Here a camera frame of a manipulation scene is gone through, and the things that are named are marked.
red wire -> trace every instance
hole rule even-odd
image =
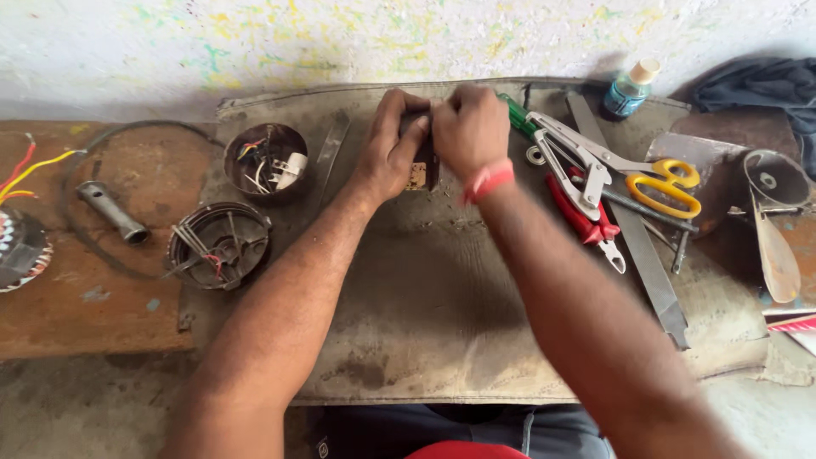
[[[17,165],[16,165],[16,166],[14,166],[14,171],[11,173],[11,176],[10,176],[10,177],[8,177],[8,180],[4,181],[4,182],[2,183],[2,185],[0,185],[0,189],[5,188],[5,187],[6,187],[6,185],[10,184],[12,180],[14,180],[15,178],[17,178],[17,176],[20,174],[20,169],[22,169],[22,168],[23,168],[23,166],[25,166],[25,164],[26,164],[26,163],[27,163],[27,162],[28,162],[28,161],[31,159],[31,157],[34,155],[34,149],[35,149],[35,148],[37,148],[37,144],[35,144],[35,143],[31,142],[31,145],[29,145],[29,151],[25,152],[25,158],[23,158],[23,160],[22,160],[22,161],[20,161],[19,163],[17,163]]]
[[[215,255],[205,255],[204,258],[211,258],[215,260],[215,278],[221,280],[221,259]]]

yellow scissors handle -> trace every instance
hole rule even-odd
[[[682,169],[685,172],[685,176],[678,176],[670,171],[672,167],[679,167]],[[631,174],[626,177],[626,186],[629,188],[629,192],[632,193],[632,197],[634,199],[658,212],[675,216],[677,218],[689,219],[700,214],[700,211],[703,210],[703,206],[700,204],[700,202],[690,194],[675,186],[679,185],[683,188],[691,188],[700,183],[700,174],[696,169],[694,169],[693,166],[681,161],[680,159],[661,159],[660,161],[652,164],[652,172],[665,177],[665,180],[660,180],[645,174]],[[654,199],[643,194],[643,192],[637,188],[638,185],[644,185],[646,187],[656,189],[660,193],[666,194],[670,198],[674,198],[681,203],[684,203],[689,210],[682,211],[680,209],[667,206],[666,204],[658,203]]]

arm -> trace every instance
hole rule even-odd
[[[507,157],[508,107],[460,87],[433,112],[434,149],[460,179]],[[671,340],[515,183],[479,210],[536,341],[621,457],[745,457],[709,412]]]
[[[161,457],[283,457],[283,413],[312,371],[363,230],[405,188],[428,134],[401,115],[429,102],[386,93],[348,184],[255,283],[207,351]]]

blue bottle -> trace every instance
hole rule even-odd
[[[646,58],[635,64],[628,74],[621,74],[604,96],[601,118],[617,122],[633,114],[652,91],[652,80],[659,71],[660,63]]]

red pliers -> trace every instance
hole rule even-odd
[[[570,177],[583,177],[583,172],[575,166],[570,167],[567,174],[569,174]],[[558,184],[558,180],[556,180],[552,172],[547,172],[544,176],[544,181],[547,182],[547,186],[550,191],[552,191],[552,197],[555,199],[558,208],[561,209],[561,213],[564,214],[567,221],[569,221],[572,227],[575,228],[575,231],[578,232],[581,243],[600,247],[606,259],[612,263],[612,266],[614,266],[620,274],[626,272],[626,261],[623,259],[623,255],[621,255],[618,248],[614,245],[614,237],[620,233],[620,228],[610,223],[606,217],[606,211],[603,205],[598,203],[601,218],[598,219],[598,221],[590,221],[572,205],[570,199]]]

